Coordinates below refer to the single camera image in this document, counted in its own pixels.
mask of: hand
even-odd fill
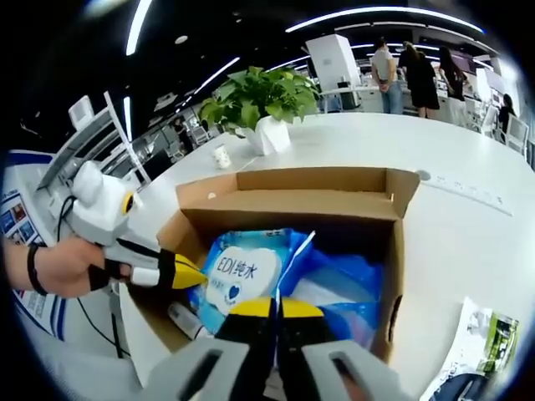
[[[35,269],[46,292],[61,297],[81,297],[91,291],[89,266],[104,269],[104,252],[81,238],[68,238],[50,248],[39,248]],[[120,266],[121,276],[130,275],[130,267]]]

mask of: woman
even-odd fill
[[[176,134],[178,135],[178,138],[181,140],[182,144],[184,144],[184,148],[186,149],[186,153],[191,153],[193,151],[193,143],[191,142],[190,137],[187,134],[186,127],[184,126],[184,119],[181,117],[178,117],[173,121],[173,128],[175,129]]]
[[[455,64],[448,48],[441,47],[439,55],[441,58],[441,77],[446,81],[448,87],[448,104],[450,105],[452,123],[466,128],[468,118],[462,89],[468,78]]]
[[[436,95],[435,70],[425,54],[418,52],[410,42],[403,43],[405,50],[400,55],[398,66],[403,68],[407,86],[410,89],[412,105],[424,119],[435,118],[435,110],[440,108]]]
[[[515,114],[515,110],[512,109],[512,99],[509,94],[503,95],[503,106],[500,109],[500,114],[498,115],[498,123],[502,127],[502,131],[505,133],[507,132],[507,127],[509,125],[509,114],[517,116]]]

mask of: wrist strap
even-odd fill
[[[30,279],[30,282],[32,283],[33,290],[35,290],[35,292],[38,294],[46,296],[48,293],[44,291],[44,288],[39,282],[39,279],[37,279],[37,270],[35,270],[35,252],[37,252],[37,249],[39,249],[39,246],[35,244],[29,246],[27,260],[28,277]]]

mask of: blue wet wipes package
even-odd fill
[[[359,255],[326,255],[316,249],[292,264],[279,286],[319,307],[340,340],[370,348],[380,324],[381,265]]]
[[[240,302],[275,296],[279,278],[306,238],[291,229],[230,231],[219,236],[201,269],[208,276],[207,285],[188,291],[191,307],[206,329],[217,333]]]

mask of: open cardboard box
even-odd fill
[[[388,362],[403,290],[402,219],[420,180],[381,168],[301,168],[222,175],[176,188],[181,209],[161,228],[160,245],[203,266],[213,241],[226,231],[290,227],[316,230],[327,253],[354,253],[384,265],[380,328],[372,353]],[[131,288],[147,322],[175,352],[190,340],[167,317],[179,292]]]

